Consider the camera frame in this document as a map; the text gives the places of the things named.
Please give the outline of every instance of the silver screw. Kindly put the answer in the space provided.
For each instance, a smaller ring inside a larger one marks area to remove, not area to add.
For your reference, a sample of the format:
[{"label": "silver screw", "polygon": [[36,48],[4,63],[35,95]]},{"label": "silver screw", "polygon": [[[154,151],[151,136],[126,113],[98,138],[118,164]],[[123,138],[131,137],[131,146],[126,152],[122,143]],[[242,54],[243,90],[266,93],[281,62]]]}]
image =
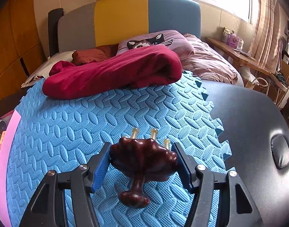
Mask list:
[{"label": "silver screw", "polygon": [[197,165],[198,170],[204,171],[206,169],[205,165]]},{"label": "silver screw", "polygon": [[47,172],[48,176],[54,176],[54,174],[55,174],[54,170],[50,170],[50,171]]},{"label": "silver screw", "polygon": [[235,172],[235,171],[230,171],[229,174],[232,177],[236,177],[237,176],[237,172]]},{"label": "silver screw", "polygon": [[86,170],[87,169],[87,164],[81,164],[79,166],[79,169],[82,170],[82,171]]}]

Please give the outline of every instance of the pillow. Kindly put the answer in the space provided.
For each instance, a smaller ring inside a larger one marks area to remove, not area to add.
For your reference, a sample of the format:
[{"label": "pillow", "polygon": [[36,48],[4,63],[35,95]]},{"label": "pillow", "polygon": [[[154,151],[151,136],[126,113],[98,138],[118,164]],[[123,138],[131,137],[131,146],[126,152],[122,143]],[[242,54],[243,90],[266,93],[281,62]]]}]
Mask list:
[{"label": "pillow", "polygon": [[117,55],[131,49],[151,45],[167,46],[179,56],[180,60],[186,59],[195,54],[192,45],[183,35],[175,30],[167,30],[124,40],[118,46]]},{"label": "pillow", "polygon": [[182,69],[193,72],[200,79],[237,85],[238,71],[208,44],[196,36],[186,34],[195,55],[181,61]]},{"label": "pillow", "polygon": [[114,57],[117,53],[118,44],[98,46],[89,50],[77,50],[72,54],[72,63],[76,66],[90,62],[101,62]]}]

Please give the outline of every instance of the headboard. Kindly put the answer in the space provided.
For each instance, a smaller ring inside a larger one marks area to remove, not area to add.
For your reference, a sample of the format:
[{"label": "headboard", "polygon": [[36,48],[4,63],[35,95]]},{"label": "headboard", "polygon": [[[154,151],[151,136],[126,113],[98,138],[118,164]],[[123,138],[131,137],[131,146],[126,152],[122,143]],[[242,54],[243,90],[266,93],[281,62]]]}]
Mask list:
[{"label": "headboard", "polygon": [[117,44],[163,30],[200,38],[200,6],[192,0],[100,0],[58,21],[59,52]]}]

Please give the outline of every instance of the cat face design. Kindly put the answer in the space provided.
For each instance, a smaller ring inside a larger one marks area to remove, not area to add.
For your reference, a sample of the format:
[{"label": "cat face design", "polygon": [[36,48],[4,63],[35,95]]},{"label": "cat face design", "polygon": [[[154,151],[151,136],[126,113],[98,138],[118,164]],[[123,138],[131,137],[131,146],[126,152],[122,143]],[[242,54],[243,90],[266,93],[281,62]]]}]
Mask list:
[{"label": "cat face design", "polygon": [[131,50],[131,49],[137,49],[137,48],[141,48],[141,47],[147,47],[147,46],[158,45],[158,44],[171,45],[172,42],[173,42],[173,40],[169,40],[169,41],[165,42],[164,41],[164,35],[161,33],[155,37],[143,39],[140,41],[130,40],[127,42],[127,47],[129,50]]}]

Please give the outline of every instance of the orange brown pillow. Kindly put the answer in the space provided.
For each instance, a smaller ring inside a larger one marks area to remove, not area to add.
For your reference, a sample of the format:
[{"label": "orange brown pillow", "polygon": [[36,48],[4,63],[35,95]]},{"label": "orange brown pillow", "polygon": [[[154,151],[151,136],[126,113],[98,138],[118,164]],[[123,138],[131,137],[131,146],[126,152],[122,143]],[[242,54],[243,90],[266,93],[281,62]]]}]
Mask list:
[{"label": "orange brown pillow", "polygon": [[88,64],[90,62],[102,62],[117,53],[118,44],[102,45],[89,50],[77,50],[72,54],[72,63],[76,66]]}]

